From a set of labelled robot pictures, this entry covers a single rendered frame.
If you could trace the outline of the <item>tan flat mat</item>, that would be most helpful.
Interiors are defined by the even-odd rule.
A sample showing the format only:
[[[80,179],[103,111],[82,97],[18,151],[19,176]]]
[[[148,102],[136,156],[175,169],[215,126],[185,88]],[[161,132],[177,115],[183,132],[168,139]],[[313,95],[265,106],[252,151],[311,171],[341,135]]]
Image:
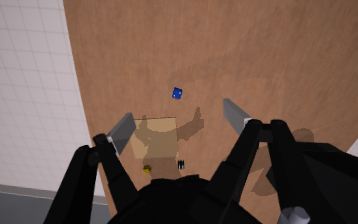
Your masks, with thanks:
[[[179,156],[175,117],[134,121],[130,142],[136,159]]]

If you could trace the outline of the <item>yellow die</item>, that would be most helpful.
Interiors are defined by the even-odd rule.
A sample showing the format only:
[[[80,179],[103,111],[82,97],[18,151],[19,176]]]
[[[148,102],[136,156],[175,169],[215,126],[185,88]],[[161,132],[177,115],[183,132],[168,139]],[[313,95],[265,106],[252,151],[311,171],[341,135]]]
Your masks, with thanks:
[[[150,165],[144,166],[143,172],[144,172],[145,174],[151,173],[151,167],[150,167]]]

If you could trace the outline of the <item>blue die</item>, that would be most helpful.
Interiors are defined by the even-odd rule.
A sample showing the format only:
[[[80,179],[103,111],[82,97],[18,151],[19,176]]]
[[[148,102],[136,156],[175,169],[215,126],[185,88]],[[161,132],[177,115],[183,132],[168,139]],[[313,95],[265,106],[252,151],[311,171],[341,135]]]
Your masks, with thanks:
[[[182,89],[179,89],[179,88],[175,87],[174,91],[173,91],[173,94],[172,94],[172,97],[180,99],[181,95],[182,95]]]

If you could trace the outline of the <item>black die with white pips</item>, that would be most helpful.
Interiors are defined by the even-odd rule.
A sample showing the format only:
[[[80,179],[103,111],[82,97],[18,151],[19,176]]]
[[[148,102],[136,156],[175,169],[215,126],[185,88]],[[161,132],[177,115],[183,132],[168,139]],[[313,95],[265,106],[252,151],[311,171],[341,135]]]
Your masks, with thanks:
[[[184,169],[184,160],[178,160],[178,169]]]

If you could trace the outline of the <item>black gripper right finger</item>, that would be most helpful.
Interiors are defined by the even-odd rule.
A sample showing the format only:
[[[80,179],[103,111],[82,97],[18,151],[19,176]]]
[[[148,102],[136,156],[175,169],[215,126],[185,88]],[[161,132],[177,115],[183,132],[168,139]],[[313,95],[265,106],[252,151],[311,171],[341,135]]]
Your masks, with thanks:
[[[347,224],[321,190],[287,123],[252,119],[229,98],[223,116],[239,135],[186,214],[186,224],[222,224],[232,199],[239,203],[259,142],[267,142],[282,211],[277,224]]]

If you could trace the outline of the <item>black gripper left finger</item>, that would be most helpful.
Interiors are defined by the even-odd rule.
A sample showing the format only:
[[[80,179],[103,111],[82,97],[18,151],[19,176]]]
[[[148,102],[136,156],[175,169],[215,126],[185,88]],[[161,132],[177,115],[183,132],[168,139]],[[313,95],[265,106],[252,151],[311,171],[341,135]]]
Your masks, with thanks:
[[[135,129],[132,112],[126,113],[107,135],[93,137],[95,147],[83,145],[75,151],[43,224],[90,224],[98,163],[102,163],[120,224],[156,224],[117,157]]]

